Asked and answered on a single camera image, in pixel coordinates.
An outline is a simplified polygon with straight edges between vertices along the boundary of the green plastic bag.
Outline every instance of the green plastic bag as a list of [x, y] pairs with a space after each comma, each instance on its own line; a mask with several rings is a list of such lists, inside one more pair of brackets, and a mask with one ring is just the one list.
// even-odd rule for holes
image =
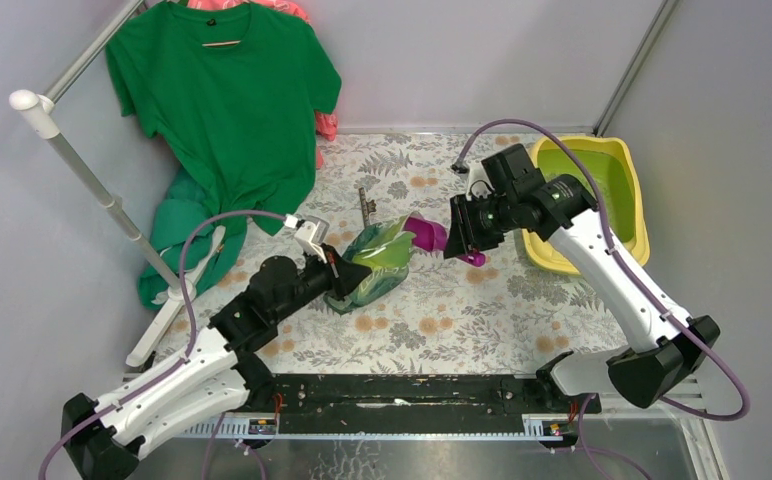
[[340, 314], [348, 313], [377, 300], [407, 278], [415, 238], [414, 233], [404, 231], [407, 217], [369, 225], [348, 245], [342, 258], [370, 267], [371, 275], [343, 300], [325, 295], [327, 306]]

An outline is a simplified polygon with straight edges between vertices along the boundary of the robotic arm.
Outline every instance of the robotic arm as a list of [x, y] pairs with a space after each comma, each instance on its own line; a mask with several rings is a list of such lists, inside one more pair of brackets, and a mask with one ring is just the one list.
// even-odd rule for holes
[[[496, 248], [510, 230], [536, 232], [595, 288], [629, 343], [607, 352], [568, 352], [543, 366], [535, 383], [546, 403], [568, 405], [580, 394], [615, 391], [647, 408], [698, 368], [703, 352], [652, 307], [607, 250], [596, 201], [577, 179], [562, 175], [546, 181], [522, 145], [483, 160], [482, 166], [482, 172], [472, 172], [469, 192], [450, 200], [445, 258]], [[472, 193], [476, 182], [488, 186], [485, 195]], [[151, 451], [190, 426], [228, 410], [269, 404], [274, 379], [255, 353], [277, 336], [283, 319], [322, 294], [346, 296], [371, 273], [321, 243], [325, 222], [289, 221], [287, 226], [297, 230], [295, 239], [305, 253], [303, 269], [288, 257], [267, 259], [248, 288], [198, 332], [191, 355], [186, 357], [183, 349], [96, 400], [81, 393], [65, 404], [63, 434], [101, 415], [65, 444], [84, 479], [127, 478]], [[690, 318], [626, 250], [618, 253], [675, 318], [713, 345], [719, 329], [709, 316]], [[179, 368], [159, 380], [178, 362]], [[139, 388], [146, 390], [121, 404]]]

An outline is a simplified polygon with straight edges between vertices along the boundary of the green t-shirt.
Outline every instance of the green t-shirt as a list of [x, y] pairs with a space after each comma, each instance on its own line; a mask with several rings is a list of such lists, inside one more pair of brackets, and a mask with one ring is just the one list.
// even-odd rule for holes
[[[313, 112], [333, 111], [341, 80], [303, 20], [250, 2], [221, 11], [161, 2], [121, 28], [106, 59], [122, 114], [165, 138], [211, 213], [293, 213], [312, 189]], [[281, 227], [255, 221], [271, 234]], [[235, 234], [245, 223], [225, 225]]]

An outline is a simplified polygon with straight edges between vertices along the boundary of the gray floor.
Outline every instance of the gray floor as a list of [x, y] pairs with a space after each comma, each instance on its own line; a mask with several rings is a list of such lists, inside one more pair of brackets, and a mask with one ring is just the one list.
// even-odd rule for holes
[[[586, 422], [589, 445], [622, 453], [654, 480], [695, 478], [683, 436], [667, 420]], [[174, 439], [152, 453], [133, 479], [197, 480], [206, 441]], [[218, 441], [211, 480], [258, 479], [256, 459]], [[533, 442], [274, 441], [259, 450], [268, 478], [280, 479], [601, 479], [582, 453], [551, 455]], [[615, 480], [641, 479], [618, 460], [599, 460]]]

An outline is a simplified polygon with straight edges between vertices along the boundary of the floral tablecloth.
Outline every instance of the floral tablecloth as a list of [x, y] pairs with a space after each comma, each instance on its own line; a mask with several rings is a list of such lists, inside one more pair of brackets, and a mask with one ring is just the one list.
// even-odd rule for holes
[[[324, 167], [298, 213], [328, 220], [327, 242], [340, 252], [362, 229], [359, 187], [377, 202], [372, 222], [417, 211], [448, 226], [448, 199], [465, 189], [448, 167], [467, 138], [340, 135], [324, 142]], [[482, 135], [469, 160], [537, 139]], [[251, 225], [234, 269], [195, 301], [199, 327], [244, 290], [272, 255], [302, 261], [291, 232], [272, 238]], [[606, 350], [624, 342], [585, 281], [530, 263], [520, 232], [487, 252], [482, 268], [417, 250], [409, 277], [380, 301], [340, 316], [319, 299], [279, 330], [259, 352], [275, 373], [533, 373], [563, 351]], [[185, 345], [188, 333], [181, 313], [160, 342], [157, 358]]]

